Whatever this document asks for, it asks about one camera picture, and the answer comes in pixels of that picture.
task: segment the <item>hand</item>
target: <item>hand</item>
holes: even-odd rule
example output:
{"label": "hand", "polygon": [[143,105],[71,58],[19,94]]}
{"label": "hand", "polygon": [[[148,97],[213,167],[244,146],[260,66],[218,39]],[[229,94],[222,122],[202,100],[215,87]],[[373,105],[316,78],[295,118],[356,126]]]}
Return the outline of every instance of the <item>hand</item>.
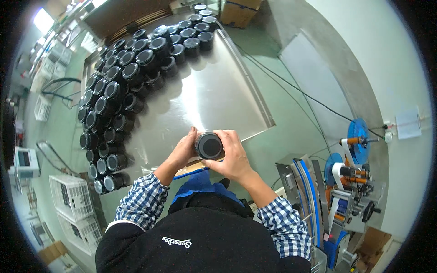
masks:
{"label": "hand", "polygon": [[208,168],[240,184],[247,181],[255,171],[250,167],[237,132],[234,130],[216,130],[214,133],[222,140],[225,157],[222,162],[215,160],[202,160],[202,162]]}

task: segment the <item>white plastic crate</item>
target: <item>white plastic crate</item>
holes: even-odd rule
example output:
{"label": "white plastic crate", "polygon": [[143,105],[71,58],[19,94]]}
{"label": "white plastic crate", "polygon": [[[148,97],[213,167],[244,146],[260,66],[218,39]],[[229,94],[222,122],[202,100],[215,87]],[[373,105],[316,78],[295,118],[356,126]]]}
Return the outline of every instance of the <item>white plastic crate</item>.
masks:
{"label": "white plastic crate", "polygon": [[38,95],[34,109],[35,119],[38,121],[47,121],[51,106],[52,103],[43,96]]}
{"label": "white plastic crate", "polygon": [[77,222],[94,214],[85,180],[69,175],[52,175],[49,181],[55,208],[70,221]]}
{"label": "white plastic crate", "polygon": [[93,255],[102,240],[102,233],[99,230],[96,219],[88,217],[74,222],[59,212],[56,214],[67,240],[86,254]]}

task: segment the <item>stainless steel table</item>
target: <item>stainless steel table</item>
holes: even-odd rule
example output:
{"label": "stainless steel table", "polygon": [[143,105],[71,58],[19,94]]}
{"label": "stainless steel table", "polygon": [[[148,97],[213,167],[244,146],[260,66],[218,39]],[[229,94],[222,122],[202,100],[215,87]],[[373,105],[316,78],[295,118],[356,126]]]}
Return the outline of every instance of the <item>stainless steel table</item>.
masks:
{"label": "stainless steel table", "polygon": [[[188,16],[178,14],[147,26],[172,25]],[[82,91],[94,72],[95,52],[85,61]],[[242,57],[227,33],[215,31],[213,50],[198,60],[187,58],[178,77],[147,100],[148,109],[137,115],[132,137],[125,142],[133,157],[125,169],[131,181],[159,166],[192,125],[199,131],[236,130],[244,141],[274,126],[274,120]]]}

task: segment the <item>black cable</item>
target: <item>black cable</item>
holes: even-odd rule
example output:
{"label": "black cable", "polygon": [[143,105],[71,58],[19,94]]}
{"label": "black cable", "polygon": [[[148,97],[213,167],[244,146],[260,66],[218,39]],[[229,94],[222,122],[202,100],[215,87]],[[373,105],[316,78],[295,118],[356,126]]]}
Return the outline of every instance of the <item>black cable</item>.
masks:
{"label": "black cable", "polygon": [[[239,49],[241,49],[241,51],[243,51],[244,53],[246,53],[247,55],[249,55],[244,49],[241,48],[241,46],[235,44]],[[329,111],[333,112],[334,114],[347,119],[348,121],[354,122],[353,120],[351,120],[350,118],[337,113],[336,111],[332,110],[331,108],[327,107],[325,104],[321,103],[320,101],[316,100],[315,98],[313,98],[312,96],[308,95],[307,93],[303,92],[302,90],[300,90],[298,87],[294,86],[293,84],[291,84],[289,81],[287,81],[286,79],[282,78],[281,76],[279,76],[277,73],[273,72],[272,70],[270,70],[270,68],[266,67],[265,65],[263,65],[262,63],[260,63],[259,61],[257,61],[255,58],[253,59],[253,61],[257,62],[259,65],[261,65],[262,67],[264,67],[265,69],[267,69],[268,71],[270,71],[271,73],[273,73],[274,75],[276,75],[278,78],[280,78],[281,80],[285,81],[287,84],[291,85],[292,87],[294,87],[297,91],[301,92],[303,95],[307,96],[308,98],[312,99],[313,101],[317,102],[318,104],[322,105],[323,107],[325,107],[326,109],[328,109]],[[383,136],[378,135],[377,133],[375,133],[374,131],[372,131],[371,129],[369,129],[370,132],[372,132],[374,135],[384,139]]]}

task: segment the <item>green floor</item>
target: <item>green floor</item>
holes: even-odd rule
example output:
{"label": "green floor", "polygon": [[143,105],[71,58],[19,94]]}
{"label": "green floor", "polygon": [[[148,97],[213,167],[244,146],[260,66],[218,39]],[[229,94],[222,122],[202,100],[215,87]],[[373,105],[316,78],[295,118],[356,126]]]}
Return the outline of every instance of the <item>green floor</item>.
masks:
{"label": "green floor", "polygon": [[[286,80],[294,83],[294,80],[277,58],[279,46],[266,33],[255,27],[247,29],[226,29],[233,41],[241,46],[249,54],[253,55],[258,61],[269,67]],[[67,68],[67,75],[72,77],[80,77],[82,74],[83,60],[86,58],[87,52],[82,48],[78,48],[72,56],[72,60]],[[264,100],[267,103],[269,110],[276,122],[276,126],[259,134],[243,144],[246,149],[250,164],[256,170],[264,181],[272,185],[279,178],[274,163],[289,153],[307,153],[312,154],[315,151],[323,149],[326,144],[315,125],[310,121],[312,117],[315,122],[314,115],[306,102],[305,98],[292,87],[275,77],[283,87],[299,102],[302,108],[308,115],[298,106],[295,100],[290,97],[277,83],[269,76],[262,72],[247,58],[243,58],[253,78],[255,79],[258,88],[260,89]],[[78,90],[80,86],[69,85],[64,88],[61,93],[71,94]],[[25,113],[25,145],[27,147],[35,147],[35,141],[48,140],[56,149],[59,155],[70,165],[76,172],[86,172],[88,170],[88,162],[85,158],[85,152],[79,147],[79,136],[82,133],[82,127],[76,122],[76,109],[68,110],[59,99],[54,99],[50,110],[49,119],[47,122],[36,121],[33,117],[33,105],[35,104],[35,94],[30,94],[28,98],[27,111]],[[328,156],[327,151],[317,154],[323,158]],[[59,225],[56,210],[53,205],[50,194],[50,186],[48,176],[59,174],[59,172],[50,166],[45,159],[38,157],[41,165],[41,177],[32,180],[32,185],[35,189],[38,198],[38,212],[56,240],[62,240],[67,246],[71,256],[83,268],[85,272],[95,272],[94,257],[90,257],[79,249],[70,244],[63,234]],[[212,182],[220,180],[222,177],[217,174],[212,174]],[[166,215],[168,206],[177,192],[179,186],[185,182],[188,177],[176,180],[172,183],[167,202],[164,206],[163,216]],[[277,183],[275,188],[279,188],[280,183]],[[109,194],[101,196],[100,201],[103,208],[103,214],[106,222],[109,223],[114,217],[115,208],[119,201],[124,197],[129,188],[124,188]],[[238,198],[246,198],[250,200],[248,193],[237,183],[231,183],[229,190],[233,191]]]}

